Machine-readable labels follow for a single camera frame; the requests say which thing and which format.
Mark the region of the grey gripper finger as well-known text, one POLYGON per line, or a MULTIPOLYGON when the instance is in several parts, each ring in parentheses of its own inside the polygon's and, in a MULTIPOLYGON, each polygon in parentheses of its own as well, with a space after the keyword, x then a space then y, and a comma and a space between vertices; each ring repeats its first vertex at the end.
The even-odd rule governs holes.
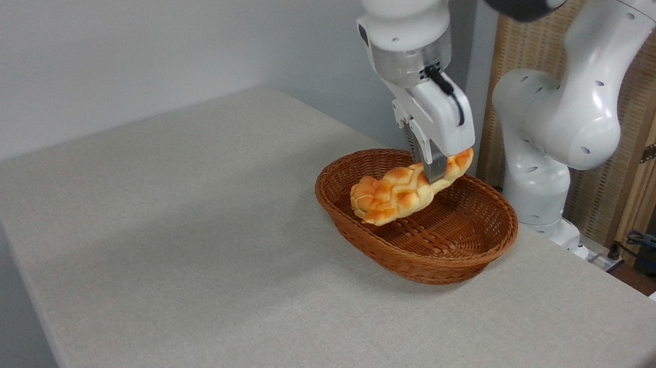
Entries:
POLYGON ((424 176, 428 183, 443 179, 447 169, 447 157, 434 142, 427 142, 422 157, 424 176))
POLYGON ((404 134, 410 148, 412 160, 414 160, 415 163, 424 164, 425 156, 422 147, 427 140, 425 133, 423 133, 422 130, 418 130, 415 125, 405 125, 404 134))

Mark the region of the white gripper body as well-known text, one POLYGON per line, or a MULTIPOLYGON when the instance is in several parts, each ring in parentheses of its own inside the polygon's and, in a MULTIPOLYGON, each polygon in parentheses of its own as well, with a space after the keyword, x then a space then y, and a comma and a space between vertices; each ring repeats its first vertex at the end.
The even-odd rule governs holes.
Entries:
POLYGON ((402 130, 415 125, 447 158, 475 144, 474 117, 465 93, 449 75, 416 72, 414 85, 395 84, 393 107, 402 130))

